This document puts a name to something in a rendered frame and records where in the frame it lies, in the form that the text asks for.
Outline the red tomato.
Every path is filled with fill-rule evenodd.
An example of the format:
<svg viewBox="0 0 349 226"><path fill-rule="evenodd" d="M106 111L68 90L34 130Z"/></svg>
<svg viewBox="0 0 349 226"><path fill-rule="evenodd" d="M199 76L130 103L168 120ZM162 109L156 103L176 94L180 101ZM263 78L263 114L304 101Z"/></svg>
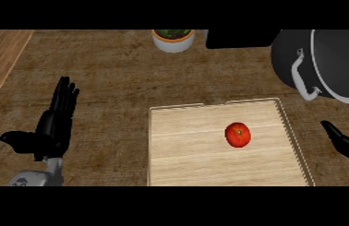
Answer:
<svg viewBox="0 0 349 226"><path fill-rule="evenodd" d="M249 128L239 122L230 123L224 128L224 138L233 148L244 148L251 141Z"/></svg>

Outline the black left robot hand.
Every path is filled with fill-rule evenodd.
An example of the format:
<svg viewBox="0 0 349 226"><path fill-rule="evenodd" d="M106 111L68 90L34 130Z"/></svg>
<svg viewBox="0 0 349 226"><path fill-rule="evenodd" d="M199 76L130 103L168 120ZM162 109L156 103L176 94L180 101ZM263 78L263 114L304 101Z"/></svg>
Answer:
<svg viewBox="0 0 349 226"><path fill-rule="evenodd" d="M69 77L60 77L35 131L7 131L0 135L0 141L11 146L13 151L32 154L35 161L60 158L68 150L76 99L75 83L69 81Z"/></svg>

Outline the dark grey pot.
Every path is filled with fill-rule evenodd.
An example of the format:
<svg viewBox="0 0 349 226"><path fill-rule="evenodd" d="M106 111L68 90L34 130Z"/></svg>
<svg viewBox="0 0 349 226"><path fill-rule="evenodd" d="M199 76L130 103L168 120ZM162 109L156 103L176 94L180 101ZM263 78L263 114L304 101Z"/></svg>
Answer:
<svg viewBox="0 0 349 226"><path fill-rule="evenodd" d="M349 104L349 30L281 30L270 64L306 101L322 96Z"/></svg>

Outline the pale wooden tray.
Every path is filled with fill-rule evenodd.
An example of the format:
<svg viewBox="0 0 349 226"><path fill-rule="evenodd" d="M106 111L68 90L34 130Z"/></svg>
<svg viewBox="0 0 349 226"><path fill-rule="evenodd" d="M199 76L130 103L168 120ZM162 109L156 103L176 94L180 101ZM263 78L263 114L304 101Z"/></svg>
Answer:
<svg viewBox="0 0 349 226"><path fill-rule="evenodd" d="M233 122L251 131L244 148L233 148L224 138ZM279 99L149 109L147 185L313 184Z"/></svg>

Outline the black appliance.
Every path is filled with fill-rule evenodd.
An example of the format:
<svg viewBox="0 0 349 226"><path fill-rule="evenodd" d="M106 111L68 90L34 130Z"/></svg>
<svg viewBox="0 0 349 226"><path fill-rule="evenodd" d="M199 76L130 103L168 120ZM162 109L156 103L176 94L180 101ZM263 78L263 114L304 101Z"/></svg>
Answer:
<svg viewBox="0 0 349 226"><path fill-rule="evenodd" d="M279 30L207 30L205 47L208 49L267 47Z"/></svg>

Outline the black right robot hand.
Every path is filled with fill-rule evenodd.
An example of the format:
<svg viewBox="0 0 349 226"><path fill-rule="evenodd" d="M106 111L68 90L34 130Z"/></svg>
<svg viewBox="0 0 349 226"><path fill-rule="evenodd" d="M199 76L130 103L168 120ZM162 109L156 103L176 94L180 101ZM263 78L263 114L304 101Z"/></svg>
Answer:
<svg viewBox="0 0 349 226"><path fill-rule="evenodd" d="M341 133L328 121L322 120L320 124L337 152L349 158L349 136Z"/></svg>

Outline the white potted plant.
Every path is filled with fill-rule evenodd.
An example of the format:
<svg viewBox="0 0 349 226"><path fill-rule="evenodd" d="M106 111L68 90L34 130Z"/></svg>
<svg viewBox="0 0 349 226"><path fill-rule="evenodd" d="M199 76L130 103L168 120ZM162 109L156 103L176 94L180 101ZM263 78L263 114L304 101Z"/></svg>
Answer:
<svg viewBox="0 0 349 226"><path fill-rule="evenodd" d="M177 39L168 39L161 36L155 30L150 31L152 41L155 46L165 53L180 53L183 52L192 45L195 39L195 31L189 30L186 35Z"/></svg>

